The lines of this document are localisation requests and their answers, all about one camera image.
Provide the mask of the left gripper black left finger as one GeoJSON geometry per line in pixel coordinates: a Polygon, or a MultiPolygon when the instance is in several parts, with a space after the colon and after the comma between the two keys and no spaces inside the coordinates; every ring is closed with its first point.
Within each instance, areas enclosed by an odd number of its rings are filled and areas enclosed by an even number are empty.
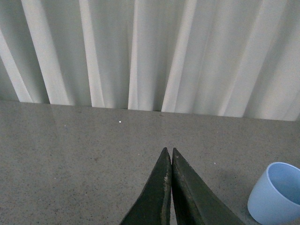
{"type": "Polygon", "coordinates": [[[121,221],[122,225],[168,225],[170,223],[172,164],[163,148],[141,194],[121,221]]]}

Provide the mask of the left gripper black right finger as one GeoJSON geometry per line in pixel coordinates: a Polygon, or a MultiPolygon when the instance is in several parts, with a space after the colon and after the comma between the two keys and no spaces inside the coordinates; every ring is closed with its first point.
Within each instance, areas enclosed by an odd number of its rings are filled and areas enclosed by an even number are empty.
{"type": "Polygon", "coordinates": [[[174,148],[172,153],[172,196],[179,225],[242,225],[174,148]]]}

